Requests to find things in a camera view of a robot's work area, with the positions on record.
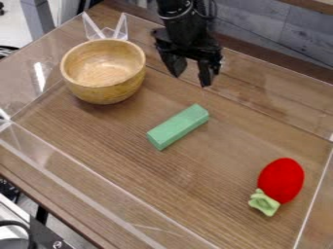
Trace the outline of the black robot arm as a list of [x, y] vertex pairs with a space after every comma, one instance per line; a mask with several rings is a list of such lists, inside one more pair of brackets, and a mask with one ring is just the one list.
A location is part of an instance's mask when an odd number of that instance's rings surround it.
[[187, 58], [198, 62], [201, 86], [213, 84], [220, 73], [222, 46], [210, 32], [217, 17], [216, 0], [157, 0], [163, 28], [153, 30], [155, 46], [169, 73], [178, 78]]

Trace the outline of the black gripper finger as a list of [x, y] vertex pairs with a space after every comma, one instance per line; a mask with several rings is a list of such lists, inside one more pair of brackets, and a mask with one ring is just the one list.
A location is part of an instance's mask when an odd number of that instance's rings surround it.
[[186, 67], [187, 67], [187, 61], [183, 56], [179, 56], [174, 53], [167, 53], [163, 51], [159, 51], [162, 61], [166, 65], [166, 69], [169, 73], [178, 78], [181, 74], [183, 73]]
[[198, 68], [201, 86], [205, 88], [213, 84], [214, 76], [220, 73], [221, 63], [220, 61], [209, 61], [202, 59], [198, 61]]

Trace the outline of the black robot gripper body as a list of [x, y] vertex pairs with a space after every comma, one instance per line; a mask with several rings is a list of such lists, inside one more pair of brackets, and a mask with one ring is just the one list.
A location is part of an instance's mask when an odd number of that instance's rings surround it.
[[220, 64], [221, 45], [209, 31], [209, 17], [198, 9], [175, 12], [159, 11], [165, 28], [157, 28], [153, 36], [165, 64], [185, 64], [194, 59]]

